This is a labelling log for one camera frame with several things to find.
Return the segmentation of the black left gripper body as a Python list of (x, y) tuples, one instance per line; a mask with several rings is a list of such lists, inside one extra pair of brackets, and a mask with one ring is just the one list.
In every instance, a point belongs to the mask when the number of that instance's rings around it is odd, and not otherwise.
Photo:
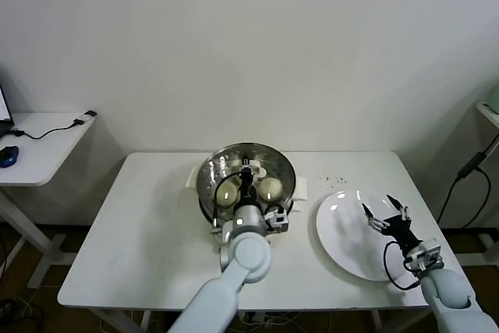
[(239, 187), (238, 204), (255, 204), (257, 202), (257, 191), (252, 180), (242, 180)]

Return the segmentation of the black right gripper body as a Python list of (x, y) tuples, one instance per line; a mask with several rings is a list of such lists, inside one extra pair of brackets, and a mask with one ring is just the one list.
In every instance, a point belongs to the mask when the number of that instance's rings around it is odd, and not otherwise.
[(422, 242), (411, 231), (412, 220), (410, 218), (403, 219), (401, 215), (396, 215), (384, 219), (384, 222), (387, 227), (381, 230), (381, 234), (393, 237), (403, 256), (407, 256), (411, 250)]

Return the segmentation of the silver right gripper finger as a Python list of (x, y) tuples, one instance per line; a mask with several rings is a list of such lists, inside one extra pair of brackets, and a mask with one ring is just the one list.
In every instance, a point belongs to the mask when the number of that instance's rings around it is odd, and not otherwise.
[(409, 208), (405, 205), (403, 205), (399, 200), (394, 198), (391, 195), (387, 195), (387, 198), (393, 205), (393, 207), (399, 212), (399, 214), (402, 216), (403, 221), (408, 221), (410, 219), (409, 217)]
[(373, 230), (383, 231), (389, 227), (389, 224), (387, 222), (375, 218), (371, 210), (365, 204), (362, 204), (362, 207), (368, 222), (368, 226), (370, 226)]

